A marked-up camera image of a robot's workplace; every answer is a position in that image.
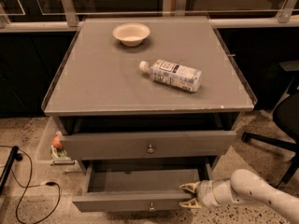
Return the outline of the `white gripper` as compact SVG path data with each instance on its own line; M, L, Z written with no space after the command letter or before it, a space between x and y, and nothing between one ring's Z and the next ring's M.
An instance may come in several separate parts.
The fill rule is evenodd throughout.
M231 203L233 200L229 179L186 183L180 185L179 188L189 193L197 194L197 199L193 198L185 202L180 202L179 205L182 208L201 209L203 205L211 209Z

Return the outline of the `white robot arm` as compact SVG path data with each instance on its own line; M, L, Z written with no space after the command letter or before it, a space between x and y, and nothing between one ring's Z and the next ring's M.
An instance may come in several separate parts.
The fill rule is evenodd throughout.
M188 209L212 209L226 204L243 205L262 203L267 205L291 224L299 224L299 199L273 188L258 175L246 169L235 170L229 178L203 180L179 187L193 194L179 205Z

